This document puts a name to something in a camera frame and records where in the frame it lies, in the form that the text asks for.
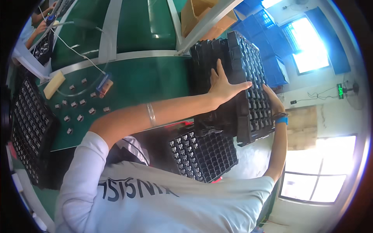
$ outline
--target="white sweatshirt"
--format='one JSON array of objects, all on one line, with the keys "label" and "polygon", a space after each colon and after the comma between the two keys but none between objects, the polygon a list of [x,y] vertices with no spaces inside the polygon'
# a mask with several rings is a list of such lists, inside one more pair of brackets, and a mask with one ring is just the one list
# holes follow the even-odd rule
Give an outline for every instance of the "white sweatshirt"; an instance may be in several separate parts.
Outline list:
[{"label": "white sweatshirt", "polygon": [[202,183],[138,163],[104,167],[109,148],[88,132],[56,207],[56,232],[251,232],[269,176]]}]

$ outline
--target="cardboard box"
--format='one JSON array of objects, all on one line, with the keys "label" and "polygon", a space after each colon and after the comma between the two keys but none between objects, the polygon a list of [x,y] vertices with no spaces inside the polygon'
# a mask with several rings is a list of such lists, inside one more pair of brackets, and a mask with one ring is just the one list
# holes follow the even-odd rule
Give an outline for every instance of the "cardboard box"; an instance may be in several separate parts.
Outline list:
[{"label": "cardboard box", "polygon": [[[181,10],[181,34],[186,37],[197,23],[215,6],[219,0],[187,0]],[[228,12],[219,22],[217,22],[202,38],[202,40],[212,40],[219,37],[228,27],[237,21],[233,10]]]}]

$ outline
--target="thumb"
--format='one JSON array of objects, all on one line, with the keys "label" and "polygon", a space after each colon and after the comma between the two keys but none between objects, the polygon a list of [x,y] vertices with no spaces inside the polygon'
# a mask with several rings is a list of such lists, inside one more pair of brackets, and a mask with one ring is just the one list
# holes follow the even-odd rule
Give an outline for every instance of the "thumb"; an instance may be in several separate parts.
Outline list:
[{"label": "thumb", "polygon": [[243,91],[243,90],[248,89],[252,85],[253,85],[252,82],[243,82],[243,83],[240,83],[240,84],[234,84],[233,86],[235,87],[236,90]]}]

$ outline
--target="blue curtain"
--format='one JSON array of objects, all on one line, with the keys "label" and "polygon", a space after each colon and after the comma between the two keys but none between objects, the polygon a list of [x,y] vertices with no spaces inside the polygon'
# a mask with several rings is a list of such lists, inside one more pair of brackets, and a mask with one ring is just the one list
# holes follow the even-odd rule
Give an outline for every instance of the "blue curtain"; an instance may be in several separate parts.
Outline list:
[{"label": "blue curtain", "polygon": [[343,46],[335,33],[332,25],[319,7],[305,12],[317,33],[320,35],[328,52],[330,62],[335,74],[347,73],[351,71],[348,59]]}]

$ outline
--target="sleeve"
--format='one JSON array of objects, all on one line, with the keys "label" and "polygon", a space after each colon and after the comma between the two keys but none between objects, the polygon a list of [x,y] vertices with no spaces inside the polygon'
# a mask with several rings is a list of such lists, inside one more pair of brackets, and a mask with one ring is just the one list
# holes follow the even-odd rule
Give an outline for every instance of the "sleeve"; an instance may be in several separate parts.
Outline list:
[{"label": "sleeve", "polygon": [[108,153],[106,142],[93,132],[77,146],[57,198],[56,232],[84,231]]}]

